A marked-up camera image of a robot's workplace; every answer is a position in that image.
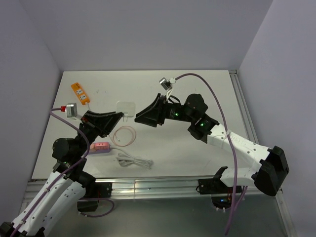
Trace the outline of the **orange power strip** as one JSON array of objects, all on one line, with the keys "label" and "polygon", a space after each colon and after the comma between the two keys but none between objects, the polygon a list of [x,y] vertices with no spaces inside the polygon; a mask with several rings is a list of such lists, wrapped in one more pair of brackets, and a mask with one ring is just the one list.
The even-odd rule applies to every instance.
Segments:
[{"label": "orange power strip", "polygon": [[90,103],[90,99],[80,83],[76,82],[72,84],[71,88],[82,105]]}]

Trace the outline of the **aluminium right rail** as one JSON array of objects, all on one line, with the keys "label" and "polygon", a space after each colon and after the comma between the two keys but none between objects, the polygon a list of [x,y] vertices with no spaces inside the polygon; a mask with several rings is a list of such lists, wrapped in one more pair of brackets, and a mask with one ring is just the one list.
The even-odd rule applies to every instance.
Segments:
[{"label": "aluminium right rail", "polygon": [[[237,70],[229,70],[230,78],[231,78],[233,88],[237,97],[237,102],[238,102],[241,116],[243,119],[246,134],[250,141],[259,143],[256,131],[255,131],[255,128],[250,116],[250,112],[249,112],[243,91],[241,89],[241,85],[240,85],[237,73],[238,73]],[[275,197],[276,197],[277,207],[280,212],[283,225],[285,227],[286,236],[297,237],[297,232],[292,222],[283,194],[284,194],[283,189],[282,187],[280,187]]]}]

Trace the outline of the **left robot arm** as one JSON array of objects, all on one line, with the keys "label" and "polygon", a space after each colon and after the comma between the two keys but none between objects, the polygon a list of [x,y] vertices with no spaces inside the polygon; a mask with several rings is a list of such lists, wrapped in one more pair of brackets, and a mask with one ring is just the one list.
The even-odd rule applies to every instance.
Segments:
[{"label": "left robot arm", "polygon": [[87,111],[74,138],[59,138],[53,143],[52,156],[57,160],[45,184],[31,203],[13,221],[0,226],[2,237],[46,237],[59,219],[83,197],[96,192],[95,177],[84,172],[90,145],[97,137],[108,136],[123,113]]}]

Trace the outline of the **pink plug adapter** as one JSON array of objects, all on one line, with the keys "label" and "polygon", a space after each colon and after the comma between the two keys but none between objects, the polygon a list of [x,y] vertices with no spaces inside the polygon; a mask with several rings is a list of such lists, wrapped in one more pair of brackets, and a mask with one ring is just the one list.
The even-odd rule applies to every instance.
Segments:
[{"label": "pink plug adapter", "polygon": [[104,151],[110,149],[110,144],[108,142],[98,142],[94,143],[94,149],[96,151]]}]

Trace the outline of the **aluminium front rail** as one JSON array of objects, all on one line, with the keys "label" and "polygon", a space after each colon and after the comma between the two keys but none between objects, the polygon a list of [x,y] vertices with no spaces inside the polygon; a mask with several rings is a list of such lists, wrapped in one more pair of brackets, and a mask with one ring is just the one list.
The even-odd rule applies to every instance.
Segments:
[{"label": "aluminium front rail", "polygon": [[202,197],[197,191],[199,179],[207,176],[141,178],[97,178],[98,185],[111,184],[107,192],[113,200]]}]

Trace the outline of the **purple power strip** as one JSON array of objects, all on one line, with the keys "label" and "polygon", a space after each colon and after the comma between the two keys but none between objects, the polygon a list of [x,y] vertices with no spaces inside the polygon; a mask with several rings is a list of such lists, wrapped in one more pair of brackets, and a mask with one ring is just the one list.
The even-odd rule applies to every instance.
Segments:
[{"label": "purple power strip", "polygon": [[96,154],[106,154],[106,153],[109,153],[111,151],[110,148],[107,148],[107,149],[100,149],[100,150],[97,150],[95,148],[93,149],[90,149],[89,150],[89,155],[96,155]]}]

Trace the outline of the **aluminium rail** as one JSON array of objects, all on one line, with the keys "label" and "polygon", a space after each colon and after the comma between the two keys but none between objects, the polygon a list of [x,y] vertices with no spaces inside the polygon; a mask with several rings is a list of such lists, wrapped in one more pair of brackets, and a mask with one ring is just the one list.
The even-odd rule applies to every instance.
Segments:
[{"label": "aluminium rail", "polygon": [[[237,73],[238,73],[237,70],[229,70],[230,78],[231,78],[233,88],[237,97],[237,102],[238,102],[241,116],[243,119],[246,134],[250,141],[259,143],[256,131],[255,131],[255,128],[250,116],[250,112],[249,112],[243,91],[241,89],[241,85],[240,85]],[[275,197],[276,197],[277,207],[280,212],[283,225],[285,227],[286,236],[297,237],[297,232],[292,222],[283,194],[284,194],[283,189],[282,187],[280,187]]]},{"label": "aluminium rail", "polygon": [[97,178],[98,185],[111,184],[107,192],[113,200],[202,197],[197,191],[199,179],[207,176],[141,178]]}]

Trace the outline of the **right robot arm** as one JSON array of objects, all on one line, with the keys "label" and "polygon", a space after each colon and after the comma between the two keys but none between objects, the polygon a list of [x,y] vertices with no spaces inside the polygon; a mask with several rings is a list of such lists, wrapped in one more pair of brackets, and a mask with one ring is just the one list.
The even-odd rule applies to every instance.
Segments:
[{"label": "right robot arm", "polygon": [[284,150],[261,146],[227,132],[206,114],[207,109],[200,94],[190,94],[184,104],[169,103],[164,95],[158,94],[151,105],[136,114],[134,121],[151,127],[163,125],[166,119],[189,122],[188,131],[195,139],[227,152],[234,148],[237,157],[249,165],[238,169],[223,166],[212,178],[199,179],[200,194],[223,194],[232,191],[233,186],[240,193],[243,186],[251,186],[275,196],[289,173]]}]

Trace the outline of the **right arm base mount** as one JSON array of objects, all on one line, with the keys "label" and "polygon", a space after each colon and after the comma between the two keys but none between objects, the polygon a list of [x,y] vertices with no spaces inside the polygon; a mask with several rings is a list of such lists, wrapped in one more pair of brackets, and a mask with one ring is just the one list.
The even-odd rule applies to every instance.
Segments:
[{"label": "right arm base mount", "polygon": [[218,209],[227,209],[232,205],[233,188],[222,181],[209,178],[198,179],[196,191],[200,195],[211,195],[212,204]]}]

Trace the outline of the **small white plug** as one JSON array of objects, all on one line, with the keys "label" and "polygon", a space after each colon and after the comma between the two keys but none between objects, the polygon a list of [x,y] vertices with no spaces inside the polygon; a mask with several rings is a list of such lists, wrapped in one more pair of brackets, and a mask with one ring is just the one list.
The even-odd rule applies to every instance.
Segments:
[{"label": "small white plug", "polygon": [[128,121],[129,118],[134,117],[136,114],[136,104],[128,101],[117,101],[116,112],[123,113],[122,120]]}]

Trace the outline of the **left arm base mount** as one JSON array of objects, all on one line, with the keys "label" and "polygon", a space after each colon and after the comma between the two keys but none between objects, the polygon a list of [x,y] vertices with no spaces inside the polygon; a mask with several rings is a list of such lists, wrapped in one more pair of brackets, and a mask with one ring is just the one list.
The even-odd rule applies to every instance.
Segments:
[{"label": "left arm base mount", "polygon": [[112,193],[111,182],[96,182],[87,187],[86,194],[77,202],[77,210],[81,213],[96,212],[102,204],[109,204],[110,210],[114,208],[110,200]]}]

